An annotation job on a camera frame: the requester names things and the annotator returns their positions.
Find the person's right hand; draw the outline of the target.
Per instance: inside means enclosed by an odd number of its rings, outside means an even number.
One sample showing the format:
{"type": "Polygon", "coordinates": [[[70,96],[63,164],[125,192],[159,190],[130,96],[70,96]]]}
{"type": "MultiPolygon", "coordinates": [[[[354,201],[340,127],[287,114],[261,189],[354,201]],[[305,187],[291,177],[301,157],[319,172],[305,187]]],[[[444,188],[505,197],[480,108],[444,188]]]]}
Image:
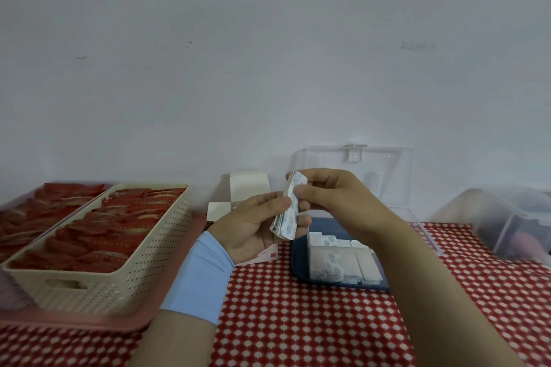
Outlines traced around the person's right hand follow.
{"type": "Polygon", "coordinates": [[[299,171],[309,185],[329,189],[329,204],[310,204],[299,199],[304,210],[329,213],[356,240],[368,245],[395,224],[397,216],[351,172],[312,168],[299,171]]]}

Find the person's left hand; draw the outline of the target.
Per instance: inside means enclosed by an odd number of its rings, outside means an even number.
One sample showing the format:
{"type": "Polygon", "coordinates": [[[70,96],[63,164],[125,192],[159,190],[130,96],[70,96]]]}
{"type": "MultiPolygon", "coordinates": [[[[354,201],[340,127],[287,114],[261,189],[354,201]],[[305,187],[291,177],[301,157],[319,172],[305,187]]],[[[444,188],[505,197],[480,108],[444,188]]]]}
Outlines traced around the person's left hand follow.
{"type": "Polygon", "coordinates": [[[286,240],[276,237],[270,226],[273,218],[247,219],[241,211],[241,204],[230,213],[213,223],[208,232],[228,253],[232,263],[238,265],[254,259],[273,244],[286,240]]]}

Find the bundle of white plaster strips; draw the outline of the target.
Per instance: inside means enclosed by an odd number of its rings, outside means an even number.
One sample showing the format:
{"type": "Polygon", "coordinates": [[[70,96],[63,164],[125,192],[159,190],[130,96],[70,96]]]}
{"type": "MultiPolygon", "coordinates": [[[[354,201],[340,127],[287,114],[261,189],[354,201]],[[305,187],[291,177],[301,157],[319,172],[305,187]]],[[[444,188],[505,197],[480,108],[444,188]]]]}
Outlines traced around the bundle of white plaster strips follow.
{"type": "Polygon", "coordinates": [[[294,193],[294,187],[306,185],[308,183],[305,177],[299,171],[293,171],[289,174],[286,186],[282,192],[282,197],[291,199],[290,207],[282,214],[276,216],[270,226],[270,231],[284,240],[295,239],[297,229],[297,218],[299,215],[299,199],[294,193]]]}

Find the person's left forearm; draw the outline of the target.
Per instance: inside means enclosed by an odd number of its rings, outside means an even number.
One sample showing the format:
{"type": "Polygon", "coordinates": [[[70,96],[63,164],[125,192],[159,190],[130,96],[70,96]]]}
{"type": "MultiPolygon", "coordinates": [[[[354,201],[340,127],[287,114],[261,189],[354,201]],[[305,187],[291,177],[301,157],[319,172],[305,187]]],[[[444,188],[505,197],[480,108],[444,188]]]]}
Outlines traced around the person's left forearm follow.
{"type": "Polygon", "coordinates": [[[217,325],[159,310],[127,367],[208,367],[217,325]]]}

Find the person's right forearm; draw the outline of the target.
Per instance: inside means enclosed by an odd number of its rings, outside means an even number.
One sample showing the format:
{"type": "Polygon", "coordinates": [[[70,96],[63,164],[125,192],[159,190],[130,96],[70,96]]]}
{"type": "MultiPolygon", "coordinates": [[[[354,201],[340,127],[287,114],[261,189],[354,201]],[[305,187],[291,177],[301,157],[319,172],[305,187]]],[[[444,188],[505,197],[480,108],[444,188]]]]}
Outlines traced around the person's right forearm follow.
{"type": "Polygon", "coordinates": [[[418,366],[524,367],[421,236],[392,211],[382,216],[356,236],[382,265],[418,366]]]}

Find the white open cardboard carton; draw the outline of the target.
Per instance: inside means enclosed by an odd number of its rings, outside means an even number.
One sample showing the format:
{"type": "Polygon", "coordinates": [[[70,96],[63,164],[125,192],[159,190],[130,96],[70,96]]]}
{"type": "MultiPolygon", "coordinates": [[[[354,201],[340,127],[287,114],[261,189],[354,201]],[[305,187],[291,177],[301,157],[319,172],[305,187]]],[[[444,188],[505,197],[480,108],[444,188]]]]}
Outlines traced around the white open cardboard carton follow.
{"type": "MultiPolygon", "coordinates": [[[[271,191],[268,174],[261,170],[235,170],[229,176],[230,201],[210,202],[206,214],[206,228],[238,207],[244,200],[271,191]]],[[[279,245],[273,244],[259,253],[254,259],[237,266],[272,262],[279,259],[279,245]]]]}

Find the clear box with blue base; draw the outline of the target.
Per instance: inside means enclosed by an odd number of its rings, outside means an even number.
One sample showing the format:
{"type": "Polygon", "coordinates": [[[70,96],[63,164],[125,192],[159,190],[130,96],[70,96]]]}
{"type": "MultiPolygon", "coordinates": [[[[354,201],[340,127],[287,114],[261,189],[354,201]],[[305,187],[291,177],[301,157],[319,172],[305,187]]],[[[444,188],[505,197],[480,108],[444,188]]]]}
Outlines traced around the clear box with blue base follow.
{"type": "MultiPolygon", "coordinates": [[[[444,252],[440,246],[407,207],[410,201],[412,161],[413,151],[410,148],[368,147],[349,144],[343,147],[302,149],[294,154],[290,169],[294,171],[308,168],[338,168],[353,173],[382,203],[407,222],[437,256],[441,257],[444,256],[444,252]]],[[[308,233],[312,231],[335,235],[339,239],[354,240],[331,215],[324,212],[313,212],[313,222],[308,233]]],[[[304,236],[292,241],[290,263],[293,274],[300,281],[309,285],[344,287],[331,286],[308,279],[306,238],[307,236],[304,236]]],[[[383,286],[350,286],[350,288],[389,290],[387,278],[376,255],[375,259],[383,272],[385,280],[383,286]]]]}

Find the stack of white wrapped plasters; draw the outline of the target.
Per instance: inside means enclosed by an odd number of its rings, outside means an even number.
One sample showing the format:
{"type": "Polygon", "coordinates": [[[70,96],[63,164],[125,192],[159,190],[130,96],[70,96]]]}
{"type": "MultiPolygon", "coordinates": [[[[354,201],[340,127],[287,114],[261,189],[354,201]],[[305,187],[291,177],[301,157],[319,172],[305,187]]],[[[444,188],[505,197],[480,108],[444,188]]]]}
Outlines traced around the stack of white wrapped plasters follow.
{"type": "Polygon", "coordinates": [[[357,240],[312,231],[307,234],[308,279],[331,286],[383,286],[375,252],[357,240]]]}

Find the light blue wristband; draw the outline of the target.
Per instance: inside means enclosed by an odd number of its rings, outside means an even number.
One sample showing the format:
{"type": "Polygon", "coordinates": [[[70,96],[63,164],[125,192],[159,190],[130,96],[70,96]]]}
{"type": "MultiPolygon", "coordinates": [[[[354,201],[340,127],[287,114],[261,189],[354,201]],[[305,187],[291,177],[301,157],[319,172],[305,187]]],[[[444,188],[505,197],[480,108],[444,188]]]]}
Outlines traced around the light blue wristband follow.
{"type": "Polygon", "coordinates": [[[189,251],[160,309],[218,324],[235,264],[224,247],[203,232],[189,251]]]}

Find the pink plastic tray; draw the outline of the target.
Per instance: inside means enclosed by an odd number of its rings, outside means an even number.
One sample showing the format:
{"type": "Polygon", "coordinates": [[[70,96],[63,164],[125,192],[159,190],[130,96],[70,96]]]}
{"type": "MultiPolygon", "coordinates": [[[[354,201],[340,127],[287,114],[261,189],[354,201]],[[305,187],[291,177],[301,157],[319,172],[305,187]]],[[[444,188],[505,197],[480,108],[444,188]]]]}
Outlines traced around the pink plastic tray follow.
{"type": "Polygon", "coordinates": [[[161,217],[126,263],[113,273],[2,269],[32,304],[0,310],[0,326],[131,332],[152,321],[176,274],[206,223],[192,213],[187,185],[153,183],[153,189],[185,192],[161,217]]]}

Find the red white checked tablecloth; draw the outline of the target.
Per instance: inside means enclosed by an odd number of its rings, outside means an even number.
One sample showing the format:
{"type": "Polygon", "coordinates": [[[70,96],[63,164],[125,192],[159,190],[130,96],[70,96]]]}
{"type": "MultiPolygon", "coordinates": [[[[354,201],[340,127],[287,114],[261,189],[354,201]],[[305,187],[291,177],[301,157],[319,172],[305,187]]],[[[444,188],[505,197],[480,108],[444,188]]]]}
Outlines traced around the red white checked tablecloth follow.
{"type": "MultiPolygon", "coordinates": [[[[526,365],[551,367],[551,269],[496,259],[466,225],[424,223],[441,261],[526,365]]],[[[234,269],[209,367],[414,367],[393,296],[309,286],[278,261],[234,269]]],[[[0,327],[0,367],[124,367],[131,333],[0,327]]]]}

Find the cream perforated plastic basket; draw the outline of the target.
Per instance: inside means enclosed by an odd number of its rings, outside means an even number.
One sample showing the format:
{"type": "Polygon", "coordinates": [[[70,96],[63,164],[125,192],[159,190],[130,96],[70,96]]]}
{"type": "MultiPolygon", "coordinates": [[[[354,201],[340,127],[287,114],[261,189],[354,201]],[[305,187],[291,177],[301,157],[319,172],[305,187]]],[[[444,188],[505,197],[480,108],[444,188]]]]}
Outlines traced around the cream perforated plastic basket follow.
{"type": "Polygon", "coordinates": [[[185,183],[114,185],[2,268],[43,310],[129,310],[145,298],[189,231],[190,201],[185,183]]]}

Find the row of red packets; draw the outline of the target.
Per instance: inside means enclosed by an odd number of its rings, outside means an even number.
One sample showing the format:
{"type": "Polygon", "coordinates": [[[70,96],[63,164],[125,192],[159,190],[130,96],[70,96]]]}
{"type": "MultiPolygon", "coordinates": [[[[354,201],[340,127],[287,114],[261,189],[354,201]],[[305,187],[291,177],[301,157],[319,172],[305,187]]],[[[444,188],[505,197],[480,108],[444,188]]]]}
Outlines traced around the row of red packets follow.
{"type": "Polygon", "coordinates": [[[118,189],[42,245],[10,261],[14,270],[113,273],[141,245],[186,188],[118,189]]]}

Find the clear plastic storage container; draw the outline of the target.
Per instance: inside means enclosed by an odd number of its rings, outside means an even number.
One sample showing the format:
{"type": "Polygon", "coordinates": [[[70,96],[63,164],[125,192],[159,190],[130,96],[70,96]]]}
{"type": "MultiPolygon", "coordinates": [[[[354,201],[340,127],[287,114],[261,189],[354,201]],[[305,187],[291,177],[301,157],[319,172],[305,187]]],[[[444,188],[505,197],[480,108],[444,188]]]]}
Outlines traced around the clear plastic storage container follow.
{"type": "Polygon", "coordinates": [[[469,225],[498,259],[536,261],[551,270],[551,189],[519,186],[466,189],[428,221],[469,225]]]}

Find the pile of red sachets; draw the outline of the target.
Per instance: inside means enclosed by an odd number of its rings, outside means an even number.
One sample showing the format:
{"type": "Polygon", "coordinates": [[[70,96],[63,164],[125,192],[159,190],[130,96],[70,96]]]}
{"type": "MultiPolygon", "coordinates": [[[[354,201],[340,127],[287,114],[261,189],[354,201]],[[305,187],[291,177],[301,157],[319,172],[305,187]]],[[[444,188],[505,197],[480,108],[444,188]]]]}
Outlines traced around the pile of red sachets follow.
{"type": "Polygon", "coordinates": [[[0,264],[112,187],[111,183],[44,183],[0,206],[0,264]]]}

